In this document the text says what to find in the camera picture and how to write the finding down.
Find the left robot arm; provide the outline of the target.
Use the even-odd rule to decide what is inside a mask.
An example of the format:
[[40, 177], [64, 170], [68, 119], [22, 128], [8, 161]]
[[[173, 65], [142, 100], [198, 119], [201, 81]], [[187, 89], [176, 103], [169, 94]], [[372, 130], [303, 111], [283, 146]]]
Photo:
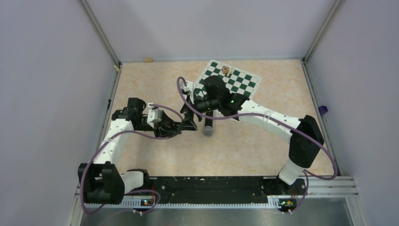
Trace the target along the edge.
[[124, 146], [131, 134], [144, 136], [146, 131], [154, 133], [152, 139], [170, 139], [181, 133], [183, 117], [179, 114], [181, 120], [174, 121], [166, 115], [164, 107], [154, 104], [144, 113], [146, 106], [137, 97], [129, 98], [126, 107], [112, 114], [108, 132], [94, 157], [79, 166], [80, 197], [84, 204], [120, 204], [132, 190], [142, 195], [150, 191], [151, 182], [145, 178], [145, 170], [119, 173], [117, 163]]

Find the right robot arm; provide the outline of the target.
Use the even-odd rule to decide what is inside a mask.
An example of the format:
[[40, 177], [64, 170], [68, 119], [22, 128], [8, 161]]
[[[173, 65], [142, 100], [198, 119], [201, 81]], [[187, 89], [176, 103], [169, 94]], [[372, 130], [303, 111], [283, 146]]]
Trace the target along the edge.
[[257, 104], [247, 96], [232, 93], [218, 76], [205, 79], [206, 94], [194, 98], [194, 85], [178, 77], [177, 87], [190, 110], [200, 116], [211, 111], [219, 111], [221, 120], [234, 119], [248, 122], [280, 136], [289, 144], [288, 159], [278, 174], [276, 188], [288, 194], [295, 188], [295, 181], [314, 162], [324, 145], [324, 138], [314, 117], [306, 115], [296, 118], [281, 114]]

